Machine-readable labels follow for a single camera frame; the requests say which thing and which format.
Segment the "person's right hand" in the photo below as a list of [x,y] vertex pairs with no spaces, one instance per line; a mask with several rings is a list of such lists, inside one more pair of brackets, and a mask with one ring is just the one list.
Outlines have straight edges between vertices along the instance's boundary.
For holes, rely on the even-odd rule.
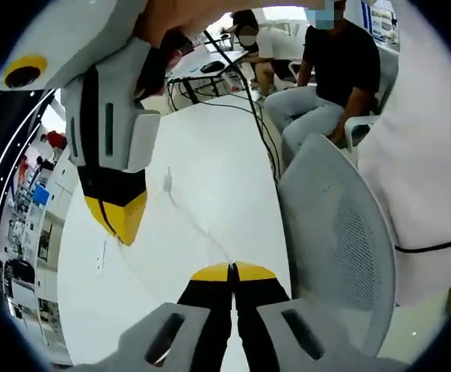
[[164,75],[181,60],[184,40],[205,31],[224,13],[276,5],[314,9],[315,4],[315,1],[148,1],[137,17],[133,35],[155,49],[156,55],[143,64],[135,97],[162,95]]

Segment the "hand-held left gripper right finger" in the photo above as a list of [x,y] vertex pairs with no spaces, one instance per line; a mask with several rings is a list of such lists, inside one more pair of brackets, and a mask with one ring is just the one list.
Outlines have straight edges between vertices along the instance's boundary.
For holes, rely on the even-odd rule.
[[370,369],[341,324],[306,300],[289,298],[272,271],[237,261],[229,273],[251,371]]

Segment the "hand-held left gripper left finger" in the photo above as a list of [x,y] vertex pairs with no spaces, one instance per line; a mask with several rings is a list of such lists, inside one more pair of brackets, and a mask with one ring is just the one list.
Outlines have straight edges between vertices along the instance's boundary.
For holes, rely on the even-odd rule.
[[191,276],[176,303],[166,302],[119,339],[117,371],[219,371],[232,328],[234,265]]

